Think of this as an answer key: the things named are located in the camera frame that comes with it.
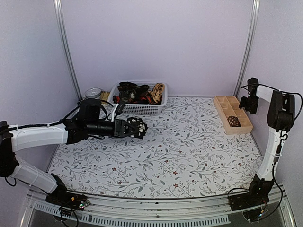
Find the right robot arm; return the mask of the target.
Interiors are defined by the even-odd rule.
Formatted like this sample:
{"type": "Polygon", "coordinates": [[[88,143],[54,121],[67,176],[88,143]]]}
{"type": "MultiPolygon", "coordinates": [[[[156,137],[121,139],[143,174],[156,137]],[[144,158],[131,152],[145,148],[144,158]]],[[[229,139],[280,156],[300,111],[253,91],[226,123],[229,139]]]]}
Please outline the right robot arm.
{"type": "Polygon", "coordinates": [[[248,208],[269,202],[269,192],[276,183],[276,167],[281,156],[281,151],[288,133],[293,127],[295,120],[301,113],[295,114],[295,95],[301,99],[297,92],[286,92],[277,88],[260,84],[257,78],[250,78],[247,85],[248,96],[241,98],[239,108],[255,114],[258,108],[258,100],[263,99],[269,102],[267,113],[267,124],[269,126],[269,137],[263,161],[249,186],[249,191],[240,196],[230,197],[233,209],[248,208]]]}

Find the black white floral tie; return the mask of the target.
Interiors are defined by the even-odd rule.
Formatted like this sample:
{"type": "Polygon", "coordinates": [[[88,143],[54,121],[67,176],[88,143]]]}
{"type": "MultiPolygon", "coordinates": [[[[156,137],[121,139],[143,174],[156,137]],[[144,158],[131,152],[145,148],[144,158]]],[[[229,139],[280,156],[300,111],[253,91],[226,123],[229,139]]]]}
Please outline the black white floral tie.
{"type": "Polygon", "coordinates": [[[142,120],[142,118],[129,117],[127,122],[135,127],[135,132],[133,132],[130,137],[143,139],[148,130],[148,125],[142,120]]]}

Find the wooden divided box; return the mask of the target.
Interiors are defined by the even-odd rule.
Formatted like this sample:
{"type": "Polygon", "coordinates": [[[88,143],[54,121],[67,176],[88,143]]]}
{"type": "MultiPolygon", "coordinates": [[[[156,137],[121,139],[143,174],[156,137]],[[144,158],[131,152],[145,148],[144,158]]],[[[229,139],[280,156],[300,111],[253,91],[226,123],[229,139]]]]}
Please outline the wooden divided box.
{"type": "Polygon", "coordinates": [[[239,109],[239,101],[235,96],[215,96],[214,104],[227,135],[251,133],[253,125],[245,111],[239,109]],[[241,127],[229,126],[227,118],[230,115],[236,116],[239,119],[241,127]]]}

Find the white plastic basket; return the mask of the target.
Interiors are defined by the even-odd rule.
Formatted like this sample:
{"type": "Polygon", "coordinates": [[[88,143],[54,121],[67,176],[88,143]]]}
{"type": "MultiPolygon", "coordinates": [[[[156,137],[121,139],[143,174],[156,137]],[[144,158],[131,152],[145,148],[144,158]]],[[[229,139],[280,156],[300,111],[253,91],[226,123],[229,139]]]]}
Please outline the white plastic basket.
{"type": "Polygon", "coordinates": [[[118,82],[109,93],[108,101],[113,104],[126,102],[123,113],[159,115],[168,99],[166,83],[118,82]]]}

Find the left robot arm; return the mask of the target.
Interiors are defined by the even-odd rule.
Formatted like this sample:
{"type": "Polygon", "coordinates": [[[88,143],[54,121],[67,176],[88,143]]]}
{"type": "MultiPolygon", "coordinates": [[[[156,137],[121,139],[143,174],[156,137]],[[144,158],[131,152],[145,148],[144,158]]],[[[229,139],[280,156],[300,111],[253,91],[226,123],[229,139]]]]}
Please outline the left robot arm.
{"type": "Polygon", "coordinates": [[[53,144],[75,144],[89,137],[134,137],[142,139],[148,129],[141,118],[130,117],[126,121],[117,119],[125,103],[113,107],[112,117],[100,118],[104,111],[103,100],[84,99],[73,109],[72,118],[65,116],[58,122],[49,124],[8,125],[0,123],[0,175],[20,180],[46,193],[46,201],[55,205],[84,209],[90,204],[85,195],[67,191],[65,184],[55,174],[48,174],[16,157],[16,152],[53,144]]]}

